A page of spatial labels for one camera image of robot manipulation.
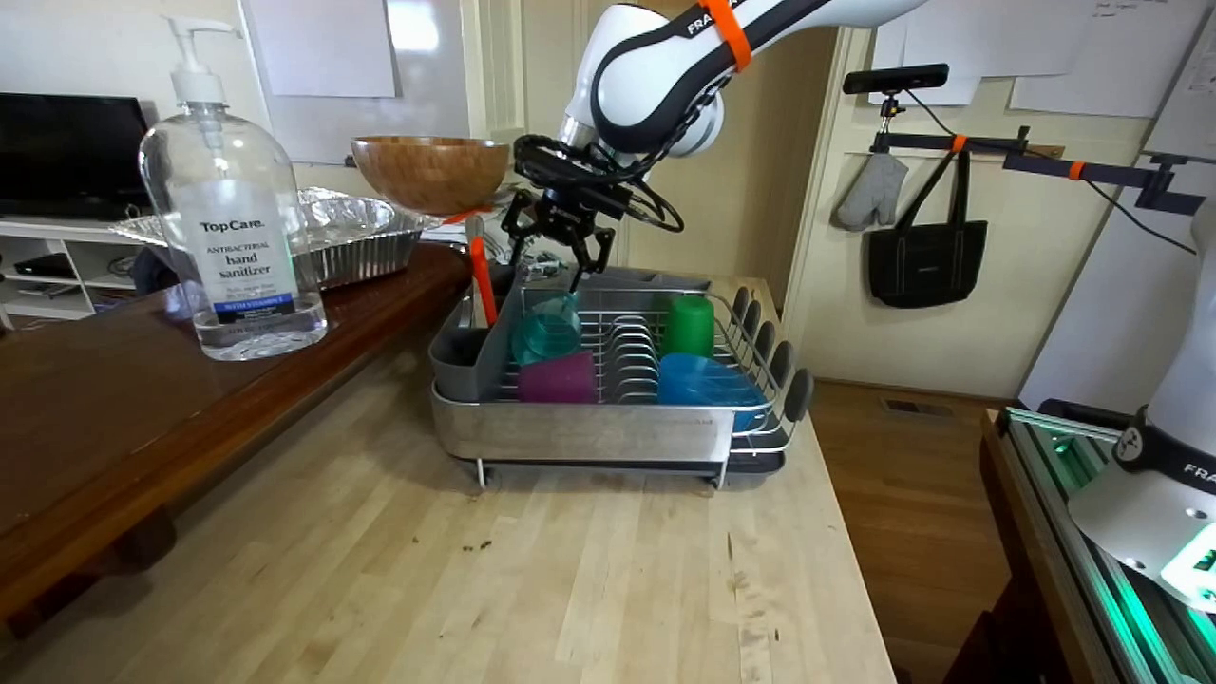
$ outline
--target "pink cup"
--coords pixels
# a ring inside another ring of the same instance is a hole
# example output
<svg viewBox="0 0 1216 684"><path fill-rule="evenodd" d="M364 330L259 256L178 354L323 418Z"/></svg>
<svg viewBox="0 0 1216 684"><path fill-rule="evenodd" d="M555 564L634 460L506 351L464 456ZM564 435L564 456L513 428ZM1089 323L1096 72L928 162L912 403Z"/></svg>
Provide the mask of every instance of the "pink cup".
<svg viewBox="0 0 1216 684"><path fill-rule="evenodd" d="M520 370L525 403L596 403L596 365L588 351Z"/></svg>

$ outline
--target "stainless steel dish rack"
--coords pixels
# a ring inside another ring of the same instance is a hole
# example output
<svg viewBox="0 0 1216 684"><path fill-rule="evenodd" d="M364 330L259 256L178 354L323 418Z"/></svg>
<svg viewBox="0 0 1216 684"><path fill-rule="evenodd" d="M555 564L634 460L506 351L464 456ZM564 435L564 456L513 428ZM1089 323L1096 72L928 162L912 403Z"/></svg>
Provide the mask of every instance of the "stainless steel dish rack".
<svg viewBox="0 0 1216 684"><path fill-rule="evenodd" d="M513 326L534 304L570 293L570 275L520 275L500 323L477 326L464 298L431 343L432 421L450 456L488 485L496 466L631 466L687 471L714 485L725 471L778 471L791 427L809 411L812 380L791 370L791 343L760 323L760 300L739 289L725 304L707 281L610 269L578 281L582 351L593 354L596 403L520 403ZM760 403L657 403L657 343L671 298L714 300L714 360L760 389Z"/></svg>

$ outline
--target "metal rack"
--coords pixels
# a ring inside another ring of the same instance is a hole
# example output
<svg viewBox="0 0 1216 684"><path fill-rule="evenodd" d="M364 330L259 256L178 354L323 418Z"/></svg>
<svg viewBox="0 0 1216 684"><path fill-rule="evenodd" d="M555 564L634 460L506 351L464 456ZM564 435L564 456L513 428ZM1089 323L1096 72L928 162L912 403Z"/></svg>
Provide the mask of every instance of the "metal rack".
<svg viewBox="0 0 1216 684"><path fill-rule="evenodd" d="M439 340L432 421L446 451L470 465L488 485L496 466L627 466L687 471L725 485L731 471L778 471L791 421L806 416L809 373L791 373L791 347L743 289L714 300L714 360L760 389L760 403L657 403L657 340L664 298L712 293L707 281L664 275L587 275L578 286L582 351L593 354L596 403L520 403L520 365L511 354L517 321L546 298L570 293L565 275L525 275L503 304L500 326L477 326L464 298Z"/></svg>

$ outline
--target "wall shelf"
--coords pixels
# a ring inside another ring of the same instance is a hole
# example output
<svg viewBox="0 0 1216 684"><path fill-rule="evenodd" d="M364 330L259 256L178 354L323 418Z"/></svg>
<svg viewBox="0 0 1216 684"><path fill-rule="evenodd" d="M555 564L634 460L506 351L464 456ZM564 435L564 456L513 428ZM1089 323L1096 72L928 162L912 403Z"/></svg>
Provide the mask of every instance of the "wall shelf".
<svg viewBox="0 0 1216 684"><path fill-rule="evenodd" d="M113 298L137 293L132 262L145 243L107 222L0 217L0 321L87 321ZM66 256L74 275L18 275L18 262Z"/></svg>

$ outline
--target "wooden bowl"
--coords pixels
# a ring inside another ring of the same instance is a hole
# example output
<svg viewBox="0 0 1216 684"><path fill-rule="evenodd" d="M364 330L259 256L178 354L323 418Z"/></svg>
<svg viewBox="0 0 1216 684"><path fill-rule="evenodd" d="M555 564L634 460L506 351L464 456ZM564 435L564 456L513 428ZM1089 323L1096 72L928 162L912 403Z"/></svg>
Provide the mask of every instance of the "wooden bowl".
<svg viewBox="0 0 1216 684"><path fill-rule="evenodd" d="M470 138L356 138L355 162L377 193L431 217L462 217L496 204L511 145Z"/></svg>

